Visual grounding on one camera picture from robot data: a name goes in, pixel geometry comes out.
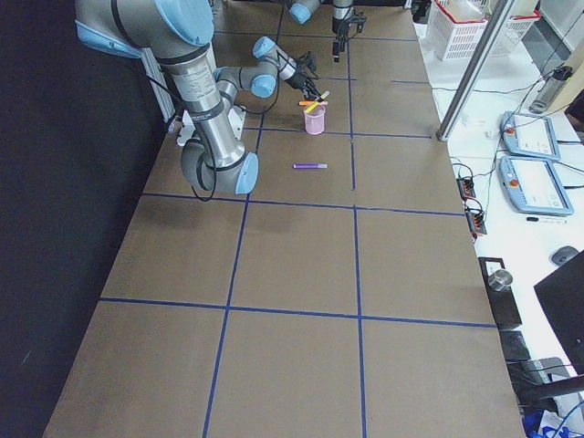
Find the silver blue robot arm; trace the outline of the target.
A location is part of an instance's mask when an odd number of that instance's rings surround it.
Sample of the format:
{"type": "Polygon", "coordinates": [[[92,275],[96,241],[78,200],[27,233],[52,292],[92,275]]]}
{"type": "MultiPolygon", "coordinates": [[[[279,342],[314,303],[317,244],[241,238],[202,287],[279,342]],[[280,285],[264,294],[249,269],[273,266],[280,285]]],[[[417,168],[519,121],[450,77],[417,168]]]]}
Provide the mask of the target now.
{"type": "MultiPolygon", "coordinates": [[[[304,25],[322,4],[323,1],[318,0],[292,0],[284,2],[288,13],[300,25],[304,25]]],[[[333,62],[339,63],[340,56],[345,52],[347,42],[349,41],[350,28],[356,26],[357,32],[359,33],[363,27],[361,23],[363,16],[355,11],[352,1],[333,1],[332,6],[331,29],[334,34],[334,40],[331,55],[333,62]]]]}
{"type": "Polygon", "coordinates": [[[206,1],[77,1],[75,7],[86,47],[120,57],[138,57],[148,48],[171,76],[195,128],[181,155],[195,191],[238,195],[256,186],[258,158],[236,138],[228,118],[238,91],[266,99],[285,81],[306,99],[319,96],[299,61],[268,36],[256,41],[252,67],[212,68],[214,18],[206,1]]]}

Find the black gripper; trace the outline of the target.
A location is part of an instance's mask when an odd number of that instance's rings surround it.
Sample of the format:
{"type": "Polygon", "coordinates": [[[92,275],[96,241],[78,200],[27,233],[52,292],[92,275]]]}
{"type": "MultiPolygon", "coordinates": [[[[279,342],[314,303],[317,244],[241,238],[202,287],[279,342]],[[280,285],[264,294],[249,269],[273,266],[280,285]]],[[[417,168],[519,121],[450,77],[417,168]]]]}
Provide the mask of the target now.
{"type": "Polygon", "coordinates": [[[303,74],[299,70],[287,79],[287,84],[292,89],[300,90],[305,100],[315,101],[319,100],[322,93],[316,88],[313,78],[306,74],[303,74]]]}
{"type": "Polygon", "coordinates": [[[345,52],[345,41],[349,39],[351,25],[350,18],[339,19],[334,17],[332,19],[332,32],[336,38],[332,45],[332,58],[334,62],[339,62],[341,54],[345,52]]]}

